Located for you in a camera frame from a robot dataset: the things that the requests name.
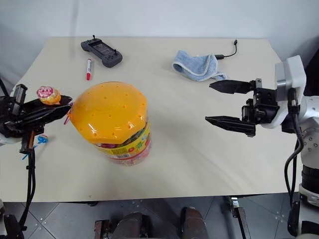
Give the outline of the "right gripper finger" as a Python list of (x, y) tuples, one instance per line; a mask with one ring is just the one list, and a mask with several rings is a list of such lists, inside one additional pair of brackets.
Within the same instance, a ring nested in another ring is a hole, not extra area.
[(209, 87), (225, 94), (246, 94), (252, 91), (252, 83), (235, 80), (217, 81), (211, 83)]
[(246, 122), (229, 116), (205, 117), (205, 120), (227, 131), (244, 133), (248, 137), (256, 135), (256, 125), (253, 122)]

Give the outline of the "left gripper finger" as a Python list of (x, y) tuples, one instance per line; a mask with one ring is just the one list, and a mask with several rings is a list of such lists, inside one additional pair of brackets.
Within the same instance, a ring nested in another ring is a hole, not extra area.
[(57, 105), (46, 105), (40, 101), (40, 99), (35, 99), (30, 102), (23, 104), (23, 110), (24, 111), (37, 111), (40, 109), (45, 108), (57, 108), (61, 106), (69, 105), (69, 103), (72, 101), (72, 98), (69, 96), (61, 95), (61, 99), (59, 101), (59, 104)]
[(28, 113), (24, 117), (24, 125), (44, 125), (64, 117), (69, 110), (70, 105), (59, 105), (44, 107), (34, 112)]

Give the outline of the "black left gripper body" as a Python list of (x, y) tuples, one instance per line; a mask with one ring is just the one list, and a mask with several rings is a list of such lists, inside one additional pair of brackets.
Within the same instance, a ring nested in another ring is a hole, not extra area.
[(13, 96), (4, 90), (4, 96), (0, 98), (0, 144), (3, 146), (20, 142), (20, 153), (31, 152), (35, 136), (44, 133), (44, 125), (24, 124), (26, 91), (27, 87), (19, 84)]

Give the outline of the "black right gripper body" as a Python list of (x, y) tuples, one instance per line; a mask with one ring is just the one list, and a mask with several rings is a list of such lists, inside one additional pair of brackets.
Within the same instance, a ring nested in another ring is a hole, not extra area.
[(242, 121), (254, 124), (271, 123), (279, 109), (276, 90), (263, 88), (260, 78), (250, 84), (253, 98), (248, 99), (242, 107)]

